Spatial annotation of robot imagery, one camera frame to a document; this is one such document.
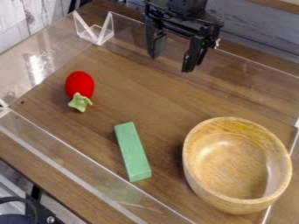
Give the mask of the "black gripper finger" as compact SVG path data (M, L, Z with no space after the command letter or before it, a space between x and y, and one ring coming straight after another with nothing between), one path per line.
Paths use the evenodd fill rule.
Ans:
M148 55L152 59L164 53L167 34L152 20L145 21L145 43Z
M201 63L208 51L205 38L200 36L191 37L189 49L183 56L181 71L188 73Z

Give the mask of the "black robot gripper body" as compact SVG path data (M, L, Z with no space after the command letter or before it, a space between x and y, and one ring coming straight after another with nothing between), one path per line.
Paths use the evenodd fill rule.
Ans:
M207 3L208 0L144 0L144 14L159 23L160 29L185 38L199 35L208 47L216 48L224 21L207 12Z

